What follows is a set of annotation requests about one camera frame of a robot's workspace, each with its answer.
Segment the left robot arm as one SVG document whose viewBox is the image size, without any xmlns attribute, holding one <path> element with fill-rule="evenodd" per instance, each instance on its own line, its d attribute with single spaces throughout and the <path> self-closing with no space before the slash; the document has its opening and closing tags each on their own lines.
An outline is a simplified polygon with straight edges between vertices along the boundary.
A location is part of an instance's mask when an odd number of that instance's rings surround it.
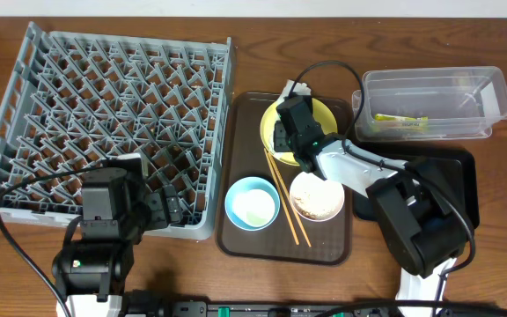
<svg viewBox="0 0 507 317">
<path fill-rule="evenodd" d="M 125 304 L 134 246 L 148 231 L 182 220 L 172 185 L 148 192 L 140 173 L 105 167 L 83 174 L 82 215 L 68 225 L 52 273 L 69 316 L 126 316 L 147 305 Z"/>
</svg>

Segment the green snack wrapper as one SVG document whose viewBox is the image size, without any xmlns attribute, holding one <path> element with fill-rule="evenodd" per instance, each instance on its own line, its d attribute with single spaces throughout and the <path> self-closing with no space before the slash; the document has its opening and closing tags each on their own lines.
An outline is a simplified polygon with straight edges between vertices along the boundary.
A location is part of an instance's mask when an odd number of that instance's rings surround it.
<svg viewBox="0 0 507 317">
<path fill-rule="evenodd" d="M 380 129 L 426 129 L 428 117 L 407 117 L 391 114 L 375 114 L 374 120 Z"/>
</svg>

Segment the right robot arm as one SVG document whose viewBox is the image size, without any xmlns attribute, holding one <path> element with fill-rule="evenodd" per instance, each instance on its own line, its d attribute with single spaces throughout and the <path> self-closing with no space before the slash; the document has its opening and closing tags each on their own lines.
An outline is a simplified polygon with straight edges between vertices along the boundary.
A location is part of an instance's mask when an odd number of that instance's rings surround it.
<svg viewBox="0 0 507 317">
<path fill-rule="evenodd" d="M 475 255 L 474 226 L 445 177 L 426 158 L 384 158 L 345 136 L 324 133 L 309 96 L 287 97 L 276 112 L 303 171 L 367 198 L 389 251 L 406 273 L 403 297 L 415 299 L 415 286 L 436 314 L 447 277 Z"/>
</svg>

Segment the white plastic cup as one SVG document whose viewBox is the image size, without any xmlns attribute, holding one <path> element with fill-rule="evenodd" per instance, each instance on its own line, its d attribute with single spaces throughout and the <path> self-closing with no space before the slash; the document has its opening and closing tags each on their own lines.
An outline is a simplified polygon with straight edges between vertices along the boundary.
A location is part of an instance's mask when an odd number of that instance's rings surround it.
<svg viewBox="0 0 507 317">
<path fill-rule="evenodd" d="M 267 225 L 276 212 L 272 196 L 261 189 L 238 193 L 232 208 L 237 218 L 255 228 Z"/>
</svg>

